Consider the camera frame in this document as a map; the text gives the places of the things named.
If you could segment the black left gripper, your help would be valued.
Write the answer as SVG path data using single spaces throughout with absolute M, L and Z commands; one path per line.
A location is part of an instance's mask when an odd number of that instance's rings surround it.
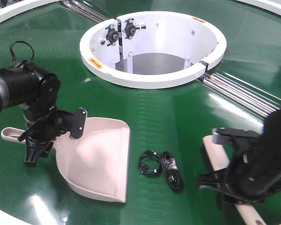
M 48 157 L 54 140 L 68 131 L 68 112 L 57 108 L 56 104 L 45 107 L 41 103 L 31 103 L 24 110 L 26 130 L 17 138 L 25 141 L 25 166 L 37 166 L 39 157 Z

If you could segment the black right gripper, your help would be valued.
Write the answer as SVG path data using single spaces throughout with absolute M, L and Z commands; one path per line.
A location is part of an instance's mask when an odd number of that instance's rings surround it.
M 228 165 L 198 175 L 199 188 L 224 196 L 226 203 L 262 203 L 281 192 L 281 145 L 233 145 Z

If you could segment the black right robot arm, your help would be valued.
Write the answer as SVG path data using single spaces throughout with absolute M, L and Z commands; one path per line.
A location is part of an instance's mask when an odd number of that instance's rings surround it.
M 222 193 L 227 203 L 262 203 L 281 192 L 281 109 L 269 114 L 263 133 L 219 127 L 212 143 L 230 145 L 228 166 L 200 174 L 198 185 Z

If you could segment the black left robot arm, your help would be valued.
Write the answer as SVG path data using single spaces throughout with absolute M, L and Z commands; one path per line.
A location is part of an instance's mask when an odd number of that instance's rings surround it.
M 19 105 L 23 108 L 26 130 L 18 137 L 25 141 L 24 164 L 36 167 L 40 157 L 47 157 L 57 136 L 64 133 L 62 117 L 57 109 L 60 80 L 57 76 L 29 60 L 17 61 L 10 45 L 11 65 L 0 68 L 0 113 Z

